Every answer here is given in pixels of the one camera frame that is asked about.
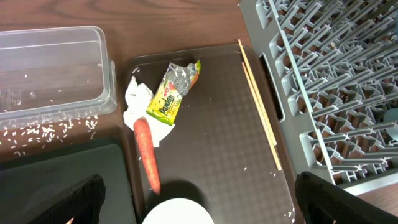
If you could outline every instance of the carrot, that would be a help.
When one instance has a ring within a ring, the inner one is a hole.
[[[146,119],[140,118],[134,123],[134,135],[144,163],[145,172],[152,190],[160,194],[160,179],[157,171],[154,143]]]

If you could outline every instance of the black tray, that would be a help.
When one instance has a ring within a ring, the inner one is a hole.
[[[132,181],[140,182],[132,183],[132,192],[140,220],[158,203],[183,197],[202,204],[215,223],[292,223],[294,174],[281,147],[284,140],[267,80],[255,53],[247,47],[245,51],[274,127],[284,171],[276,169],[238,45],[131,58],[120,77],[125,81],[119,87],[121,98],[132,75],[155,93],[170,62],[186,66],[200,59],[202,64],[198,81],[182,99],[174,129],[155,150],[160,196],[150,190],[139,153],[134,150],[134,135],[126,127],[132,159],[139,163],[140,178]],[[139,72],[133,74],[136,67]],[[124,100],[122,108],[126,110]],[[130,172],[138,175],[136,170]]]

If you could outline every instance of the chopsticks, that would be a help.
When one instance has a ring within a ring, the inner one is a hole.
[[[238,39],[239,47],[242,52],[243,60],[242,67],[244,70],[244,74],[246,75],[246,79],[248,80],[249,88],[254,99],[254,103],[256,104],[257,112],[259,113],[262,127],[264,128],[264,132],[266,133],[267,140],[269,143],[269,148],[271,149],[272,156],[274,157],[275,164],[278,170],[282,170],[282,166],[280,165],[278,154],[276,153],[275,146],[277,145],[276,139],[274,136],[274,132],[271,128],[271,123],[269,122],[269,118],[267,115],[267,111],[264,107],[264,103],[262,102],[262,98],[257,87],[256,80],[254,79],[253,72],[251,70],[248,58],[244,52],[241,40]]]

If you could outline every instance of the wooden table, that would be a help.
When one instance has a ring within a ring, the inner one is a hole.
[[[108,53],[117,69],[125,60],[138,55],[170,52],[195,47],[236,43],[251,45],[238,7],[238,0],[2,0],[0,1],[0,31],[94,25],[104,30]],[[127,148],[127,132],[122,109],[100,116],[95,138],[119,139],[126,148],[129,169],[138,170],[135,151]],[[54,141],[42,149],[42,143],[30,142],[28,147],[10,149],[7,138],[0,133],[0,161],[45,152],[65,144],[90,139],[84,125],[73,128],[64,143]],[[362,195],[361,198],[392,214],[398,215],[395,199],[397,186]]]

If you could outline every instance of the transparent plastic bin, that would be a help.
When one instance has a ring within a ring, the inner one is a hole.
[[[114,63],[99,27],[0,32],[0,130],[116,107]]]

